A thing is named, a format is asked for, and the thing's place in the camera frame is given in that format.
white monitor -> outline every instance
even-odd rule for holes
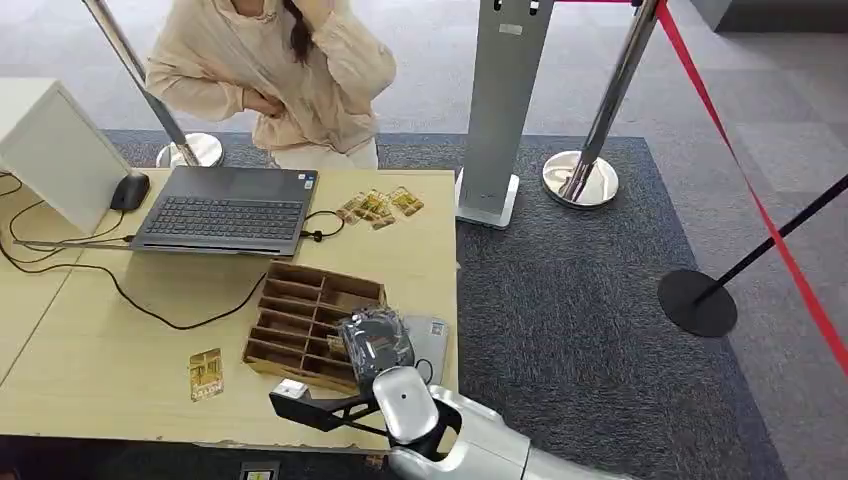
[[[0,170],[91,235],[132,171],[58,80],[0,78]]]

silver package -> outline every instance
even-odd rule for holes
[[[383,370],[395,366],[411,367],[415,352],[400,315],[379,307],[354,313],[339,325],[360,392],[371,391],[371,384]]]

laptop keyboard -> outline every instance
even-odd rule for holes
[[[218,238],[292,240],[303,202],[167,197],[146,232]]]

computer mouse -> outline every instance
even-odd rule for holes
[[[150,191],[150,178],[140,172],[131,172],[118,183],[112,196],[112,210],[131,212],[138,209]]]

power cord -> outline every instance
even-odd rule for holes
[[[9,191],[9,192],[5,192],[5,193],[3,193],[3,194],[0,194],[0,197],[4,197],[4,196],[6,196],[6,195],[11,195],[11,194],[13,194],[13,193],[17,192],[18,190],[20,190],[20,189],[21,189],[21,187],[22,187],[21,181],[20,181],[17,177],[15,177],[14,175],[11,175],[11,174],[8,174],[8,173],[0,173],[0,178],[4,178],[4,177],[7,177],[7,176],[11,176],[11,177],[12,177],[12,178],[14,178],[15,180],[17,180],[19,185],[17,186],[17,188],[15,188],[15,189],[13,189],[13,190],[11,190],[11,191]],[[34,204],[30,205],[29,207],[27,207],[27,208],[25,208],[25,209],[21,210],[20,212],[18,212],[18,213],[17,213],[17,214],[16,214],[16,215],[12,218],[12,220],[9,222],[9,233],[10,233],[10,235],[12,236],[12,238],[13,238],[14,240],[16,240],[16,241],[20,241],[20,239],[17,237],[17,235],[16,235],[16,234],[15,234],[15,232],[14,232],[14,223],[15,223],[15,221],[16,221],[18,218],[20,218],[20,216],[21,216],[21,215],[23,215],[24,213],[28,212],[29,210],[31,210],[31,209],[33,209],[33,208],[37,207],[38,205],[40,205],[40,204],[42,204],[42,203],[44,203],[44,201],[36,202],[36,203],[34,203]],[[324,234],[324,233],[323,233],[322,231],[320,231],[320,230],[316,230],[316,231],[314,231],[314,232],[309,232],[309,231],[304,230],[304,231],[302,231],[302,232],[300,233],[300,236],[301,236],[301,237],[311,237],[313,240],[315,240],[316,242],[319,242],[319,243],[320,243],[320,242],[321,242],[323,239],[325,239],[325,238],[329,238],[329,237],[333,237],[333,236],[335,236],[335,235],[338,235],[338,234],[342,231],[342,229],[344,229],[344,225],[345,225],[344,219],[343,219],[343,218],[342,218],[342,217],[341,217],[338,213],[333,212],[333,211],[330,211],[330,210],[319,210],[319,211],[317,211],[317,212],[313,212],[313,213],[309,214],[309,215],[306,217],[305,221],[306,221],[306,220],[309,220],[309,219],[311,219],[311,218],[313,218],[313,217],[315,217],[315,216],[317,216],[317,215],[334,215],[335,217],[337,217],[337,218],[341,221],[341,224],[339,225],[339,228],[338,228],[336,231],[332,232],[332,233]],[[84,246],[84,245],[90,245],[90,244],[95,244],[95,243],[113,242],[113,241],[118,241],[118,240],[122,240],[122,241],[125,241],[125,242],[129,243],[129,242],[131,242],[131,241],[132,241],[132,239],[133,239],[133,235],[127,235],[127,236],[125,236],[125,237],[120,237],[120,238],[105,238],[105,239],[100,239],[100,237],[102,237],[102,236],[104,236],[104,235],[108,235],[109,233],[114,232],[114,231],[115,231],[115,230],[116,230],[116,229],[117,229],[117,228],[121,225],[121,222],[123,222],[123,220],[124,220],[124,213],[123,213],[123,212],[121,212],[121,217],[118,219],[118,222],[117,222],[117,223],[116,223],[113,227],[111,227],[110,229],[106,230],[105,232],[99,233],[99,234],[97,234],[97,235],[92,235],[92,236],[90,236],[90,237],[75,238],[75,239],[65,240],[65,241],[64,241],[64,242],[62,242],[62,243],[66,243],[66,242],[80,242],[80,243],[76,243],[76,244],[74,244],[74,246]],[[85,264],[60,263],[60,264],[57,264],[57,265],[51,265],[51,266],[49,266],[49,267],[45,267],[45,268],[41,268],[41,269],[37,269],[37,270],[29,270],[29,269],[26,269],[26,268],[22,267],[21,265],[24,265],[24,264],[32,264],[32,263],[38,263],[38,262],[41,262],[41,261],[43,261],[43,260],[46,260],[46,259],[48,259],[48,258],[50,258],[50,257],[52,257],[52,256],[54,256],[54,255],[56,255],[56,254],[58,254],[58,253],[60,253],[60,252],[64,251],[64,250],[65,250],[65,248],[56,248],[56,249],[44,250],[44,249],[37,249],[37,248],[35,248],[35,247],[27,247],[27,248],[29,248],[30,250],[40,251],[40,252],[49,252],[49,253],[48,253],[47,255],[45,255],[45,256],[43,256],[43,257],[41,257],[41,258],[37,259],[37,260],[18,260],[18,259],[16,259],[16,258],[14,258],[14,257],[13,257],[13,256],[12,256],[12,255],[11,255],[11,254],[7,251],[7,250],[6,250],[6,247],[3,245],[3,241],[2,241],[2,240],[3,240],[3,239],[2,239],[2,237],[0,237],[0,254],[2,254],[2,256],[3,256],[3,257],[4,257],[4,258],[5,258],[5,259],[9,262],[9,263],[11,263],[11,264],[12,264],[12,266],[13,266],[13,267],[15,267],[18,271],[20,271],[20,272],[22,272],[22,273],[26,273],[26,274],[41,274],[41,273],[49,272],[49,271],[51,271],[51,270],[57,270],[57,269],[60,269],[60,268],[81,268],[81,269],[96,270],[96,271],[103,272],[103,273],[105,273],[106,275],[108,275],[108,276],[109,276],[109,278],[112,280],[112,284],[115,286],[115,290],[118,292],[118,294],[119,294],[121,297],[123,297],[123,298],[124,298],[124,300],[126,300],[126,301],[127,301],[127,302],[128,302],[128,303],[129,303],[129,304],[130,304],[133,308],[135,308],[136,310],[138,310],[138,311],[140,311],[140,312],[144,313],[145,315],[148,315],[148,316],[150,316],[150,317],[155,318],[156,320],[159,320],[160,322],[164,323],[165,325],[167,325],[168,327],[170,327],[170,328],[172,328],[172,329],[174,329],[174,330],[180,330],[180,331],[192,330],[192,329],[195,329],[195,328],[198,328],[198,327],[202,327],[202,326],[204,326],[204,325],[208,325],[208,324],[210,324],[210,323],[212,323],[212,322],[214,322],[214,321],[216,321],[216,320],[220,320],[220,319],[222,319],[222,318],[224,318],[224,317],[228,317],[228,316],[230,316],[230,315],[232,315],[232,314],[236,313],[237,311],[239,311],[239,310],[241,310],[242,308],[244,308],[244,306],[245,306],[245,305],[247,305],[247,302],[249,302],[249,301],[250,301],[250,299],[251,299],[251,297],[253,297],[253,294],[254,294],[254,293],[256,292],[256,290],[259,288],[259,285],[261,285],[261,284],[262,284],[262,281],[263,281],[263,280],[265,280],[265,274],[262,274],[262,275],[259,277],[259,279],[256,281],[256,283],[253,285],[253,288],[251,288],[251,289],[250,289],[250,292],[247,294],[247,296],[244,298],[244,300],[242,300],[242,302],[241,302],[241,303],[239,303],[239,304],[238,304],[235,308],[232,308],[232,309],[230,309],[230,310],[228,310],[228,311],[226,311],[226,312],[224,312],[224,313],[221,313],[221,314],[215,315],[214,317],[212,317],[212,318],[210,318],[210,319],[208,319],[208,320],[204,320],[204,321],[202,321],[202,322],[198,322],[198,323],[195,323],[195,324],[193,324],[193,325],[180,326],[180,325],[175,325],[175,324],[173,324],[173,323],[169,322],[166,318],[162,317],[161,315],[159,315],[159,314],[157,314],[157,313],[155,313],[155,312],[152,312],[152,311],[150,311],[150,310],[148,310],[148,309],[146,309],[146,308],[142,307],[141,305],[139,305],[139,304],[138,304],[135,300],[133,300],[133,299],[132,299],[132,298],[131,298],[131,297],[130,297],[130,296],[129,296],[129,295],[128,295],[125,291],[124,291],[124,289],[121,287],[121,284],[120,284],[120,283],[118,283],[118,279],[115,277],[115,274],[114,274],[114,273],[112,273],[112,271],[111,271],[111,270],[109,270],[109,269],[107,269],[107,268],[105,268],[105,267],[101,267],[101,266],[99,266],[99,265],[85,265]]]
[[[0,198],[5,197],[6,195],[11,195],[11,194],[17,192],[18,190],[20,190],[21,188],[23,188],[23,186],[24,186],[24,184],[18,179],[18,177],[14,176],[14,175],[12,175],[11,173],[8,173],[8,172],[0,172],[0,178],[6,178],[6,177],[12,177],[16,182],[18,182],[18,186],[9,190],[8,192],[0,193]]]
[[[256,289],[259,288],[259,285],[262,283],[262,280],[265,280],[265,274],[262,274],[262,276],[259,277],[259,280],[256,281],[256,284],[253,285],[253,288],[250,289],[250,293],[247,295],[247,297],[245,297],[245,299],[242,300],[242,302],[237,307],[235,307],[231,310],[228,310],[224,313],[221,313],[219,315],[215,315],[214,317],[212,317],[208,320],[204,320],[202,322],[183,327],[183,326],[180,326],[180,325],[174,325],[173,323],[169,322],[167,319],[165,319],[161,315],[158,315],[154,312],[151,312],[150,310],[148,310],[148,309],[142,307],[141,305],[139,305],[138,303],[136,303],[136,301],[133,300],[129,295],[127,295],[127,293],[124,291],[124,289],[121,288],[121,284],[118,283],[118,279],[115,277],[115,274],[112,273],[112,271],[109,270],[108,268],[101,267],[99,265],[60,263],[58,265],[51,265],[49,267],[41,268],[41,269],[38,269],[38,270],[27,270],[27,269],[21,267],[20,265],[18,265],[17,263],[15,263],[15,259],[11,255],[9,255],[8,251],[6,251],[6,247],[3,245],[2,239],[0,239],[0,254],[2,254],[3,257],[5,257],[6,260],[8,260],[9,263],[11,263],[13,267],[15,267],[18,271],[20,271],[22,273],[38,274],[38,273],[49,272],[51,270],[56,270],[56,269],[59,269],[59,268],[82,268],[82,269],[97,270],[97,271],[103,272],[106,275],[109,275],[109,278],[112,280],[112,284],[115,285],[115,290],[117,290],[118,294],[121,297],[123,297],[124,300],[129,302],[129,304],[132,305],[133,308],[140,311],[141,313],[144,313],[148,316],[155,318],[156,320],[159,320],[160,322],[162,322],[165,325],[173,328],[174,330],[191,330],[191,329],[194,329],[194,328],[197,328],[197,327],[202,327],[204,325],[212,323],[215,320],[219,320],[221,318],[232,315],[233,313],[241,310],[242,307],[244,307],[247,304],[247,302],[250,301],[250,297],[252,297],[253,293],[256,292]]]
[[[308,230],[303,230],[302,232],[300,232],[301,238],[310,237],[310,238],[312,238],[312,240],[315,240],[317,243],[321,243],[325,238],[335,237],[336,235],[341,233],[342,230],[344,230],[344,224],[345,224],[344,218],[342,218],[342,216],[339,215],[338,212],[334,212],[332,210],[318,210],[317,212],[312,212],[312,213],[310,213],[309,215],[306,216],[306,218],[303,221],[304,224],[307,221],[309,221],[309,219],[316,217],[318,215],[332,215],[332,216],[338,218],[339,222],[341,222],[339,224],[339,228],[337,228],[336,231],[332,232],[332,233],[324,233],[321,230],[315,230],[314,232],[310,232]]]
[[[44,200],[39,200],[39,201],[33,203],[32,205],[24,208],[23,210],[21,210],[20,212],[15,214],[14,217],[12,217],[12,220],[9,222],[9,234],[12,235],[12,238],[16,242],[20,242],[21,239],[20,239],[20,237],[18,237],[17,233],[15,233],[15,222],[17,222],[18,219],[20,219],[21,216],[23,216],[23,214],[25,214],[26,212],[32,210],[35,207],[38,207],[39,205],[44,205],[44,204],[45,204]],[[115,222],[115,224],[111,228],[106,230],[105,232],[101,232],[101,233],[98,233],[98,234],[95,234],[95,235],[90,235],[88,237],[69,238],[69,239],[63,240],[59,243],[81,242],[81,243],[78,243],[78,244],[75,244],[75,245],[90,245],[91,243],[105,243],[105,242],[117,241],[117,240],[123,240],[123,241],[127,241],[127,242],[132,241],[131,236],[114,238],[114,239],[109,239],[109,240],[98,240],[96,242],[93,241],[95,239],[98,239],[98,238],[103,237],[105,235],[109,235],[110,233],[114,232],[115,230],[118,229],[118,227],[121,226],[121,223],[123,223],[123,221],[124,221],[124,212],[121,212],[121,216],[118,218],[118,221]],[[32,261],[21,262],[21,263],[37,263],[37,262],[46,260],[46,259],[52,257],[53,255],[56,255],[59,252],[62,252],[62,251],[65,250],[65,248],[38,248],[38,247],[29,246],[29,245],[23,245],[23,247],[26,248],[27,250],[32,250],[33,252],[42,252],[42,253],[47,252],[47,253],[50,253],[50,254],[41,257],[40,260],[32,260]]]
[[[421,363],[426,363],[430,367],[430,376],[427,377],[427,380],[424,381],[427,385],[430,385],[430,382],[433,381],[433,375],[436,373],[436,370],[433,369],[433,362],[427,360],[426,358],[419,358],[417,362],[415,362],[415,369],[418,370],[418,365]]]

